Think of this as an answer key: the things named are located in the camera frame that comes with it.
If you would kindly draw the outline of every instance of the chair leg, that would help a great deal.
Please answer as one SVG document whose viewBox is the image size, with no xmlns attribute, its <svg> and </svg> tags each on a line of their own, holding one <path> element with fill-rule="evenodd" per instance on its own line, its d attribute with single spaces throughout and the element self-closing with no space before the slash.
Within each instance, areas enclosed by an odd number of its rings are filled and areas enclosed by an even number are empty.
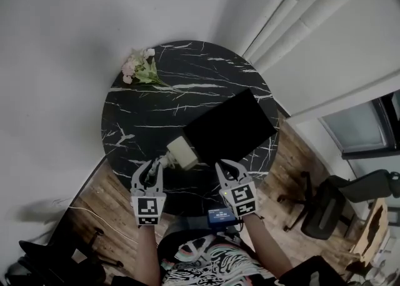
<svg viewBox="0 0 400 286">
<path fill-rule="evenodd" d="M 300 220 L 302 220 L 303 217 L 305 217 L 307 215 L 307 213 L 308 213 L 308 207 L 304 206 L 300 215 L 296 218 L 296 220 L 294 221 L 292 226 L 289 227 L 289 226 L 285 225 L 285 227 L 283 227 L 283 231 L 289 232 L 290 230 L 292 230 L 300 222 Z"/>
<path fill-rule="evenodd" d="M 120 267 L 120 268 L 124 267 L 124 264 L 122 262 L 120 262 L 119 260 L 115 263 L 112 263 L 112 262 L 108 262 L 107 260 L 100 259 L 99 262 L 100 262 L 100 264 L 107 265 L 107 266 Z"/>
<path fill-rule="evenodd" d="M 98 236 L 103 236 L 103 235 L 104 235 L 104 232 L 103 232 L 102 229 L 100 229 L 100 228 L 98 228 L 98 227 L 95 227 L 94 229 L 95 229 L 95 233 L 93 234 L 93 236 L 92 236 L 92 238 L 90 239 L 89 244 L 88 244 L 88 246 L 89 246 L 90 248 L 93 247 L 93 244 L 94 244 L 94 242 L 96 241 L 96 239 L 97 239 Z"/>
<path fill-rule="evenodd" d="M 292 199 L 288 195 L 279 195 L 276 201 L 278 203 L 281 203 L 281 202 L 284 202 L 285 200 L 288 200 L 288 201 L 290 201 L 292 203 L 295 203 L 295 204 L 306 205 L 306 201 L 305 200 Z"/>
<path fill-rule="evenodd" d="M 346 225 L 347 225 L 347 230 L 346 230 L 346 232 L 344 233 L 344 238 L 345 238 L 345 239 L 348 239 L 348 238 L 349 238 L 349 236 L 350 236 L 351 232 L 353 231 L 353 228 L 354 228 L 354 226 L 356 225 L 356 222 L 357 222 L 357 221 L 358 221 L 358 218 L 357 218 L 356 214 L 354 214 L 354 215 L 351 217 L 350 223 L 346 224 Z"/>
<path fill-rule="evenodd" d="M 309 172 L 301 172 L 301 177 L 306 178 L 306 191 L 304 193 L 304 196 L 306 197 L 306 200 L 310 200 L 313 197 L 313 186 L 311 185 L 311 177 Z"/>
</svg>

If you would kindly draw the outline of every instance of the wooden desk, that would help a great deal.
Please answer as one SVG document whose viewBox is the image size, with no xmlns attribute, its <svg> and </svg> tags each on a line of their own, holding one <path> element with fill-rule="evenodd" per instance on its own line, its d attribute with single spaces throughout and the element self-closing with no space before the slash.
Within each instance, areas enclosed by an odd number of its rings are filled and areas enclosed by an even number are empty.
<svg viewBox="0 0 400 286">
<path fill-rule="evenodd" d="M 371 211 L 368 215 L 367 221 L 365 223 L 362 234 L 351 250 L 351 253 L 358 254 L 360 256 L 360 262 L 365 266 L 370 263 L 374 258 L 375 253 L 378 251 L 380 244 L 388 230 L 388 206 L 384 199 L 377 199 L 372 205 Z M 381 213 L 379 222 L 377 222 L 377 217 Z M 368 234 L 373 232 L 374 227 L 377 227 L 379 223 L 379 228 L 377 229 L 372 242 L 368 241 Z"/>
</svg>

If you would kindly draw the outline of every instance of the blue display screen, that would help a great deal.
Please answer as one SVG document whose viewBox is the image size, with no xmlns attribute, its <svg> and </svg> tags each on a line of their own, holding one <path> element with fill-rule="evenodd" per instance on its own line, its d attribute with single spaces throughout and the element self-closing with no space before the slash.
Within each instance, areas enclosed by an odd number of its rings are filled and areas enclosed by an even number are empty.
<svg viewBox="0 0 400 286">
<path fill-rule="evenodd" d="M 236 220 L 235 215 L 231 212 L 230 209 L 210 209 L 208 211 L 208 218 L 210 223 L 223 223 L 223 222 L 231 222 Z"/>
</svg>

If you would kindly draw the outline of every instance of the small electronic device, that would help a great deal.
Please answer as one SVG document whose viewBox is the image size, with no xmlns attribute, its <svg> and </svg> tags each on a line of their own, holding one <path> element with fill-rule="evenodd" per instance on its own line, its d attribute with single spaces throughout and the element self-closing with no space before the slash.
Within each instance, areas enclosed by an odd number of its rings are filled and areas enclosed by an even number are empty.
<svg viewBox="0 0 400 286">
<path fill-rule="evenodd" d="M 241 220 L 238 220 L 229 208 L 208 210 L 208 226 L 212 229 L 225 229 L 239 223 Z"/>
</svg>

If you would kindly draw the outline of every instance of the white wall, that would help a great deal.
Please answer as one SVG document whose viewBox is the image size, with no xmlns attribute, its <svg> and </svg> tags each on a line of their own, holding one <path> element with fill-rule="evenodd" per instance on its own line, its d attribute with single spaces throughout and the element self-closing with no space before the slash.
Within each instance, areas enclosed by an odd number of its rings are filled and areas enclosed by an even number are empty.
<svg viewBox="0 0 400 286">
<path fill-rule="evenodd" d="M 224 35 L 229 0 L 0 0 L 0 273 L 52 228 L 101 160 L 109 86 L 131 47 Z"/>
<path fill-rule="evenodd" d="M 273 38 L 310 2 L 300 1 Z M 291 115 L 305 111 L 398 70 L 399 23 L 400 0 L 350 0 L 263 77 Z"/>
<path fill-rule="evenodd" d="M 226 29 L 216 31 L 215 41 L 243 55 L 282 0 L 229 0 L 222 21 Z"/>
<path fill-rule="evenodd" d="M 342 159 L 341 151 L 336 143 L 319 120 L 314 119 L 299 124 L 292 124 L 290 119 L 288 121 L 297 134 L 316 153 L 330 174 L 348 180 L 356 178 L 349 164 Z"/>
<path fill-rule="evenodd" d="M 352 159 L 350 160 L 350 164 L 357 176 L 363 176 L 377 169 L 400 172 L 400 155 L 377 159 Z"/>
</svg>

